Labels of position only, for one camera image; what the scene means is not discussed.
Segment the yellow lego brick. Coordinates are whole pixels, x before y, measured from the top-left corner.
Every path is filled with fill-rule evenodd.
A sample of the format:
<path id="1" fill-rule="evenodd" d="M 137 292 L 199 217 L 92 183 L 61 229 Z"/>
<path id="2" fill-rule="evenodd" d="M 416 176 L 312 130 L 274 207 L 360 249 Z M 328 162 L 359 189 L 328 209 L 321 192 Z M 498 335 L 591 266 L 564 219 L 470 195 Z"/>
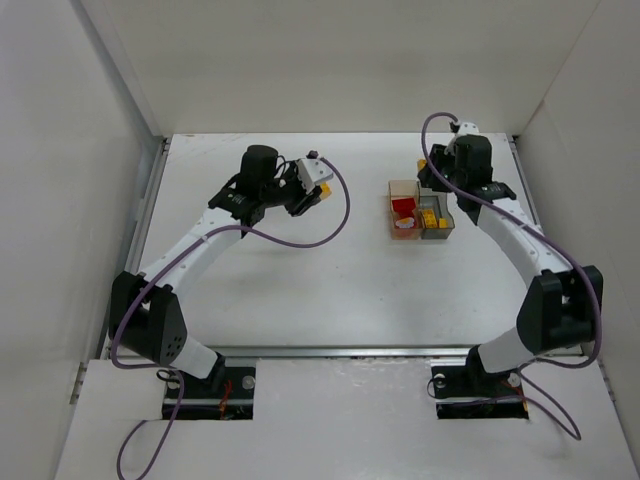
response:
<path id="1" fill-rule="evenodd" d="M 448 221 L 445 217 L 437 216 L 433 209 L 421 211 L 425 229 L 447 229 Z"/>

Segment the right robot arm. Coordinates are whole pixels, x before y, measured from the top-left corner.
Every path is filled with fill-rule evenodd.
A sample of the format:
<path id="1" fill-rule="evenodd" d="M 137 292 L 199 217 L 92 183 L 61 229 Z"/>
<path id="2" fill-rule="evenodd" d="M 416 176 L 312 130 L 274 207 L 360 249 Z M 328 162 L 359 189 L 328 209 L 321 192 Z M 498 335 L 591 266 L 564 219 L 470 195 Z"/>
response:
<path id="1" fill-rule="evenodd" d="M 418 173 L 421 186 L 452 193 L 458 208 L 488 235 L 520 274 L 527 292 L 515 325 L 472 347 L 464 367 L 447 371 L 463 395 L 496 397 L 508 377 L 551 351 L 602 340 L 603 277 L 580 266 L 547 239 L 515 192 L 493 178 L 492 145 L 475 125 L 463 124 L 431 149 Z"/>

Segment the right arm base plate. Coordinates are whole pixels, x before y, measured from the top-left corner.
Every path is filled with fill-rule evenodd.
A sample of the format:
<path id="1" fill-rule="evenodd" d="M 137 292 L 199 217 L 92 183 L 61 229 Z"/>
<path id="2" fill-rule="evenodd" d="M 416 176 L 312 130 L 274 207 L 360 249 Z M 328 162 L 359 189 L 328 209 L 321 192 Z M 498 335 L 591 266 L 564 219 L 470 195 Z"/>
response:
<path id="1" fill-rule="evenodd" d="M 439 420 L 529 418 L 520 375 L 475 379 L 462 365 L 433 365 L 428 383 Z"/>

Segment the red and yellow lego stack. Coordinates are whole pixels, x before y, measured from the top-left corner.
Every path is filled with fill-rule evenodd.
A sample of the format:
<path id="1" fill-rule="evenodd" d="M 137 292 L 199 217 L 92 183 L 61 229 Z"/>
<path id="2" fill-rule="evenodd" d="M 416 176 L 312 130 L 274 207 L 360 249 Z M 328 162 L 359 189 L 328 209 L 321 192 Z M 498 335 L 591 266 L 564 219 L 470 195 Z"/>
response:
<path id="1" fill-rule="evenodd" d="M 332 191 L 328 183 L 321 184 L 320 188 L 321 188 L 321 192 L 319 195 L 319 199 L 321 201 L 324 201 L 332 194 Z"/>

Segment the red lego brick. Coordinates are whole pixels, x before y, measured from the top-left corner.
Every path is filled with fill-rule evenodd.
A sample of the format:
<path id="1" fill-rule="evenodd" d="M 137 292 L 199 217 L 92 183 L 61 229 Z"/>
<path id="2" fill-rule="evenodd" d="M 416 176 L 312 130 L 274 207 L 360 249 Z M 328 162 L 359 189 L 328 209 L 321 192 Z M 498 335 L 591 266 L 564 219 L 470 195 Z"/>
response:
<path id="1" fill-rule="evenodd" d="M 416 201 L 413 197 L 396 198 L 391 200 L 392 210 L 401 217 L 412 216 L 416 209 Z"/>

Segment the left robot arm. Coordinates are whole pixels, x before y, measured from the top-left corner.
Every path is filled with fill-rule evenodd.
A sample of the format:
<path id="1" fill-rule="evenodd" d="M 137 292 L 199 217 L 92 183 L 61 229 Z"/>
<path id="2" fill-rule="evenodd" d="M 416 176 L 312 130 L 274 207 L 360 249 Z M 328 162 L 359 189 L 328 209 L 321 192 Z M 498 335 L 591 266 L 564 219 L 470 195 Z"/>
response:
<path id="1" fill-rule="evenodd" d="M 223 376 L 221 354 L 196 340 L 181 301 L 222 253 L 244 238 L 269 208 L 304 214 L 329 191 L 330 167 L 316 153 L 284 161 L 265 145 L 244 152 L 240 170 L 208 202 L 195 225 L 138 273 L 122 272 L 110 300 L 111 349 L 131 350 L 152 364 L 178 370 L 209 388 Z"/>

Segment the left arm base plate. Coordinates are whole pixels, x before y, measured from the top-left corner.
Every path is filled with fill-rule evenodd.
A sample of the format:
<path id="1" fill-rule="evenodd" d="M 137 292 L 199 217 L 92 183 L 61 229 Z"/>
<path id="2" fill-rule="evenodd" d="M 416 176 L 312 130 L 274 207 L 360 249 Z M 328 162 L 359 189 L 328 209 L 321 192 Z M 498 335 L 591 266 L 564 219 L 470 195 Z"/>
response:
<path id="1" fill-rule="evenodd" d="M 183 374 L 184 394 L 177 420 L 252 420 L 256 387 L 256 366 L 227 366 L 217 389 L 203 380 Z"/>

